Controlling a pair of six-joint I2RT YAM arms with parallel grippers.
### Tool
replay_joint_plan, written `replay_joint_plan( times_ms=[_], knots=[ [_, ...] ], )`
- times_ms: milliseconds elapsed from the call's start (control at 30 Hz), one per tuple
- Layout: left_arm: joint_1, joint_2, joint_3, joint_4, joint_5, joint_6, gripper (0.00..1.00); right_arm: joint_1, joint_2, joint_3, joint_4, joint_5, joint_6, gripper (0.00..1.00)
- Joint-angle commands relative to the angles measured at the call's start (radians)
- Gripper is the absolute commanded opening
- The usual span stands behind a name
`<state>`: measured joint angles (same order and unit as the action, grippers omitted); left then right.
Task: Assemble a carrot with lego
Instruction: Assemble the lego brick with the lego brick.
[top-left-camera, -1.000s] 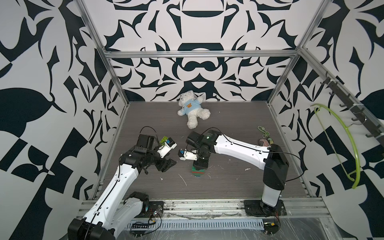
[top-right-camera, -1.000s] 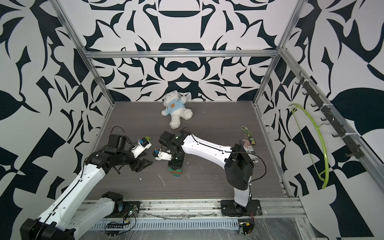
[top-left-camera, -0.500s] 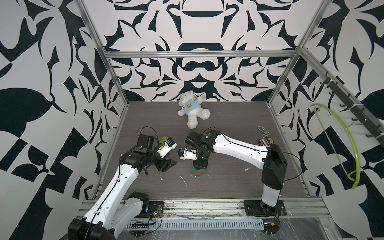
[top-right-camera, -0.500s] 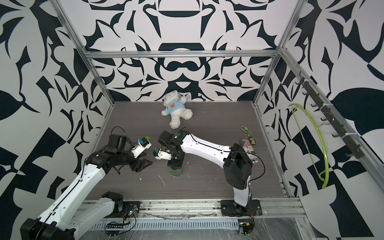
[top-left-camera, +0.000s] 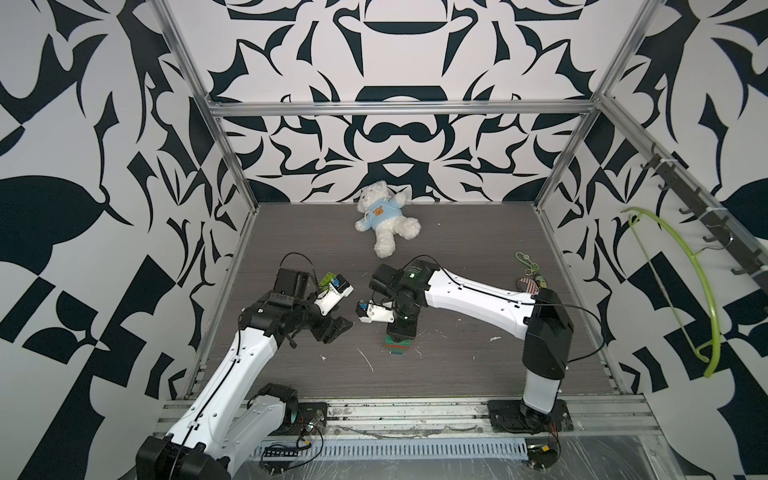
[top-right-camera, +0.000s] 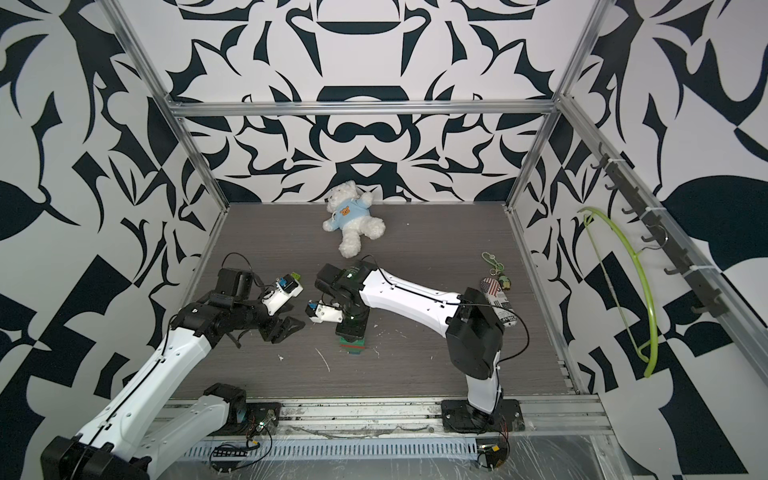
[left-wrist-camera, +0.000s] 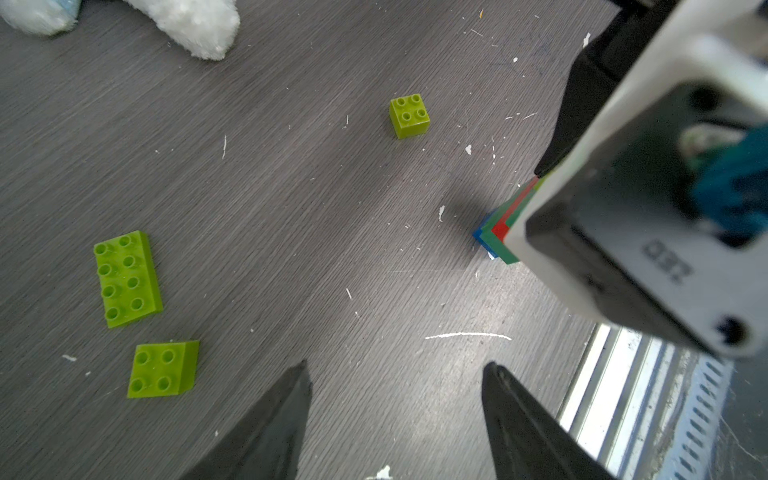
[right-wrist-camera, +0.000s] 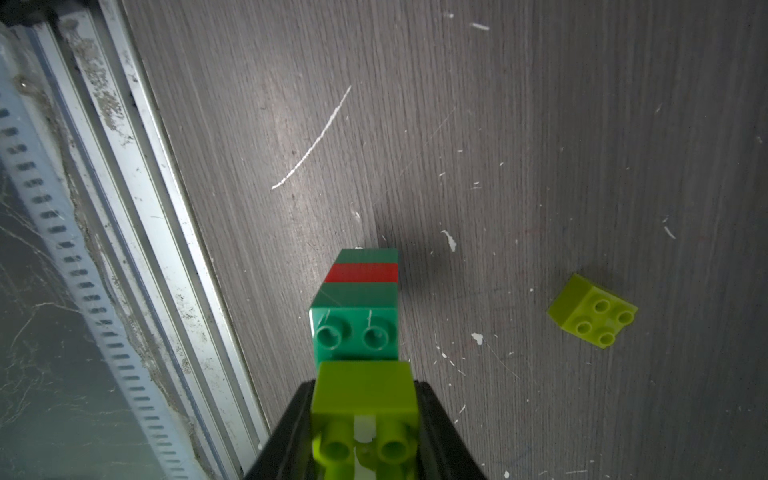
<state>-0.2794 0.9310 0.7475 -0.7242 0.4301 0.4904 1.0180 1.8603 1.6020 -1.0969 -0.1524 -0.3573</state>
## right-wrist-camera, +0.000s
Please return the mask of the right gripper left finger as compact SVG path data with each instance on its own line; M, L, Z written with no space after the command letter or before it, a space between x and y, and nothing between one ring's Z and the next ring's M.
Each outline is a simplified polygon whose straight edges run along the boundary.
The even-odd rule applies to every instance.
M299 385L246 480L315 479L311 402L315 381Z

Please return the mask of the green lego brick long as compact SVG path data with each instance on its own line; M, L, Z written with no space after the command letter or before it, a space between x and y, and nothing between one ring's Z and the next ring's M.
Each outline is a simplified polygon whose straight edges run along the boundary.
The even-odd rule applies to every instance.
M354 248L342 249L335 264L386 263L397 264L399 253L396 248Z
M310 308L314 359L397 360L398 285L335 283L319 288Z

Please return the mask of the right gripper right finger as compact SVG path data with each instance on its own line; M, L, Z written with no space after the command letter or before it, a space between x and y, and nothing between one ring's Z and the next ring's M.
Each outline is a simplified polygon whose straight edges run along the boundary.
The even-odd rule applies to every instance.
M419 408L419 479L486 479L448 417L435 391L425 381L415 381Z

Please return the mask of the red lego brick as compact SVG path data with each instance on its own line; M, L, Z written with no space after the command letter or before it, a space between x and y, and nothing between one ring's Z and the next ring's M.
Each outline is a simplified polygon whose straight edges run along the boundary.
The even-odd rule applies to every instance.
M396 263L335 263L325 283L397 283Z

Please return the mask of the lime lego brick small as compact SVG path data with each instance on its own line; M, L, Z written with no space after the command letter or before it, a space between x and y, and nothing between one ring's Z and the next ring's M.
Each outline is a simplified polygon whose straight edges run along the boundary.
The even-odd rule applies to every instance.
M410 364L324 361L311 403L319 479L416 479L419 407Z
M562 330L606 349L635 320L637 311L637 306L574 273L547 314Z

